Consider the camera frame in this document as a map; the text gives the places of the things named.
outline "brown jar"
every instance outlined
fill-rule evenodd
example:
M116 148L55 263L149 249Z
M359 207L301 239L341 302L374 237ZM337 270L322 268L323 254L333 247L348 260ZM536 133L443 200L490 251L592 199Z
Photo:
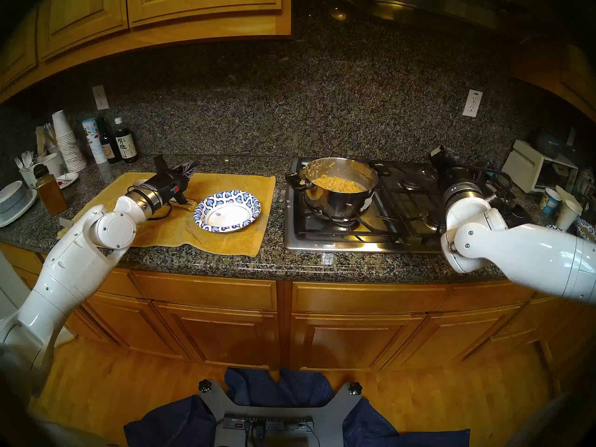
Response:
M50 216L55 216L66 210L68 208L66 200L62 196L56 179L49 173L48 167L42 164L35 165L33 175L37 179L35 186L39 197Z

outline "kitchen towel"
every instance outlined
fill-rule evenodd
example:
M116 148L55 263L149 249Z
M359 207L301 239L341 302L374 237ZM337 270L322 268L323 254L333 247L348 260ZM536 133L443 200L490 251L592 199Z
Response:
M126 190L133 182L149 179L154 175L155 173L124 173L87 203L72 221L77 221L95 205L102 204L108 211L112 211L118 197L125 195ZM252 193L261 202L261 215L255 222L239 231L226 234L207 232L197 226L194 221L194 210L198 201L217 192L236 189ZM274 189L274 176L267 178L265 176L195 173L184 193L189 205L181 206L173 203L172 214L166 219L140 224L137 227L132 246L179 247L187 243L199 250L213 254L256 256L267 228ZM168 209L167 206L160 208L154 217L166 215ZM61 238L66 232L66 229L61 230L58 232L57 238Z

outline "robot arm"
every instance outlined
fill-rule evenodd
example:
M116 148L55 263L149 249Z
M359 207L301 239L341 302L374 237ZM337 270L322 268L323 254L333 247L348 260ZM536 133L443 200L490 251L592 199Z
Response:
M196 163L170 170L162 156L158 173L121 196L114 211L103 205L87 211L46 258L35 287L22 307L0 322L0 343L18 354L31 389L44 387L54 358L54 343L74 308L93 295L130 248L136 226L150 219L170 198L185 204L183 191ZM104 255L97 246L112 249Z
M534 224L508 228L478 180L442 147L431 152L444 193L445 259L456 272L494 263L511 281L548 295L596 303L596 244Z

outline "blue cloth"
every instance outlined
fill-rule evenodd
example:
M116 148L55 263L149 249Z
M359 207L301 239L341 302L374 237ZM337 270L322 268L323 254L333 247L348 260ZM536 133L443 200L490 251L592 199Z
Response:
M275 383L263 370L228 368L228 396L237 405L261 407L322 407L334 396L320 373L280 371ZM124 426L130 447L211 447L215 417L198 396L150 411ZM467 447L470 430L400 435L362 398L343 422L345 447Z

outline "granite countertop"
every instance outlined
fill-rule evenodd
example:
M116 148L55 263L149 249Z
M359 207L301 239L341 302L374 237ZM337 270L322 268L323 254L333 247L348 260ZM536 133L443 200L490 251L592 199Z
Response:
M274 201L261 250L256 257L223 256L197 250L189 245L177 248L131 248L120 261L123 268L175 274L267 280L329 282L463 282L505 279L494 265L471 274L457 274L441 254L314 253L288 251L284 247L284 174L291 159L249 156L197 156L198 172L275 176ZM187 162L189 156L165 156L172 166ZM71 219L94 196L122 173L153 172L150 157L127 165L89 165L79 179L64 189L68 209L60 216ZM543 217L536 196L528 196L514 186L518 202L537 224ZM47 253L56 243L58 216L49 216L39 199L17 221L0 228L0 241L21 248Z

